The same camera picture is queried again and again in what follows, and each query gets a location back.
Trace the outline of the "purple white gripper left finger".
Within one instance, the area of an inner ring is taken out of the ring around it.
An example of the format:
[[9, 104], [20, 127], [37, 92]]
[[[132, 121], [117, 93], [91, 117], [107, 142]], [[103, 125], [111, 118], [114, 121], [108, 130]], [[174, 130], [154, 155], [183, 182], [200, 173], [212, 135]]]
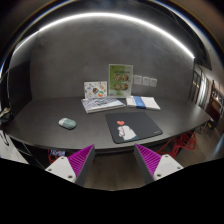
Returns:
[[65, 180], [84, 186], [95, 156], [95, 146], [87, 146], [69, 157], [60, 156], [46, 171]]

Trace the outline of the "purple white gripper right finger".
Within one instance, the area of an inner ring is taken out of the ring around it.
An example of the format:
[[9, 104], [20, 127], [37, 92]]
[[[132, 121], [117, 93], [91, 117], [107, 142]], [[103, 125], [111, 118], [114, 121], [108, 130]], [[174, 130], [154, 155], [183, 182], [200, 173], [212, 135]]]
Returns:
[[170, 155], [159, 155], [139, 144], [134, 146], [134, 155], [145, 184], [160, 180], [183, 169], [183, 166]]

